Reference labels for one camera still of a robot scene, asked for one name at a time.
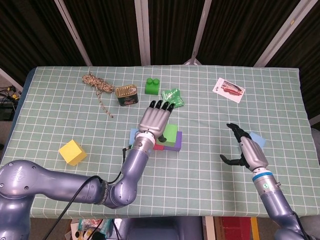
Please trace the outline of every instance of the green plastic bag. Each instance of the green plastic bag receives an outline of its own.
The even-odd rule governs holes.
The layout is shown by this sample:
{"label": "green plastic bag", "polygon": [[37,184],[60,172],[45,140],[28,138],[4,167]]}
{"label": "green plastic bag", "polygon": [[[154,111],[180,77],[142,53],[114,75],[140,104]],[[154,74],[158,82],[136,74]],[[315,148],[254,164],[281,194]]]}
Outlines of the green plastic bag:
{"label": "green plastic bag", "polygon": [[185,105],[180,96],[180,90],[178,88],[173,88],[171,90],[165,90],[161,93],[164,102],[169,102],[174,104],[174,108],[181,107]]}

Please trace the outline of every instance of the green lego block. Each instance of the green lego block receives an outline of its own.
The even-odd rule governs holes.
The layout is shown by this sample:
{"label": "green lego block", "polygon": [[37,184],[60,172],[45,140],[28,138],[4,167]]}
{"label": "green lego block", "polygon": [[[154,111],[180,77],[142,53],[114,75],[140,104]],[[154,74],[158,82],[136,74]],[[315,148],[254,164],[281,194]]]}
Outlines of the green lego block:
{"label": "green lego block", "polygon": [[150,94],[150,95],[158,95],[159,87],[160,87],[159,79],[148,78],[145,83],[144,93]]}
{"label": "green lego block", "polygon": [[158,139],[156,140],[156,144],[163,145],[167,147],[174,147],[177,140],[177,132],[178,126],[174,124],[167,124],[165,126],[163,136],[166,138],[165,142],[160,142]]}

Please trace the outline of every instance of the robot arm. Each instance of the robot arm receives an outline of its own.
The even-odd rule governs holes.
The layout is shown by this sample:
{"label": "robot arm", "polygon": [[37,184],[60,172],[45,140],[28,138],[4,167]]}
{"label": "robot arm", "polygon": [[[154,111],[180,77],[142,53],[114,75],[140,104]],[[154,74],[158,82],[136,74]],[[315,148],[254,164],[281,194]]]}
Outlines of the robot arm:
{"label": "robot arm", "polygon": [[234,123],[228,123],[239,143],[242,154],[240,159],[229,160],[220,155],[223,162],[228,165],[245,166],[253,172],[252,181],[263,202],[269,217],[278,224],[281,229],[275,233],[276,240],[308,240],[316,239],[306,236],[302,226],[298,222],[298,216],[292,211],[284,194],[280,189],[280,183],[266,167],[268,161],[260,148],[250,135]]}
{"label": "robot arm", "polygon": [[[152,101],[139,125],[139,133],[129,151],[115,184],[101,178],[90,180],[74,199],[76,203],[100,204],[111,209],[131,204],[137,196],[138,181],[147,164],[156,139],[163,132],[174,104]],[[30,210],[36,194],[69,202],[88,176],[50,171],[40,165],[15,160],[0,169],[0,239],[27,240],[30,232]]]}

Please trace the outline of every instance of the yellow foam block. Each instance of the yellow foam block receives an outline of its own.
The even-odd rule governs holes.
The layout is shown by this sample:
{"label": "yellow foam block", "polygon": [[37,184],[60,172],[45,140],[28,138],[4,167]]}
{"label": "yellow foam block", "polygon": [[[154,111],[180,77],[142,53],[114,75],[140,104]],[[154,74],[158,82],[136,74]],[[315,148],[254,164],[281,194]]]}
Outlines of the yellow foam block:
{"label": "yellow foam block", "polygon": [[66,163],[71,166],[77,165],[87,156],[86,152],[75,140],[71,140],[60,148],[59,153],[62,155]]}

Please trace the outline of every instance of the black curtain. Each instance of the black curtain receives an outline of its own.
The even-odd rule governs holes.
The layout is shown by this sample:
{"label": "black curtain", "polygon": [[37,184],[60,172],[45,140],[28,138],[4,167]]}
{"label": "black curtain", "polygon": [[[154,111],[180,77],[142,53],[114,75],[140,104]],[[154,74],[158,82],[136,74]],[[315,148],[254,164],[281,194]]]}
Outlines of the black curtain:
{"label": "black curtain", "polygon": [[203,65],[252,67],[298,0],[213,0],[197,59]]}
{"label": "black curtain", "polygon": [[37,66],[85,65],[53,0],[3,0],[0,15],[0,67],[19,84]]}
{"label": "black curtain", "polygon": [[301,93],[309,119],[320,114],[320,1],[318,1],[267,67],[299,68]]}
{"label": "black curtain", "polygon": [[149,0],[152,65],[183,64],[191,58],[204,0]]}
{"label": "black curtain", "polygon": [[94,66],[140,66],[134,0],[64,0]]}

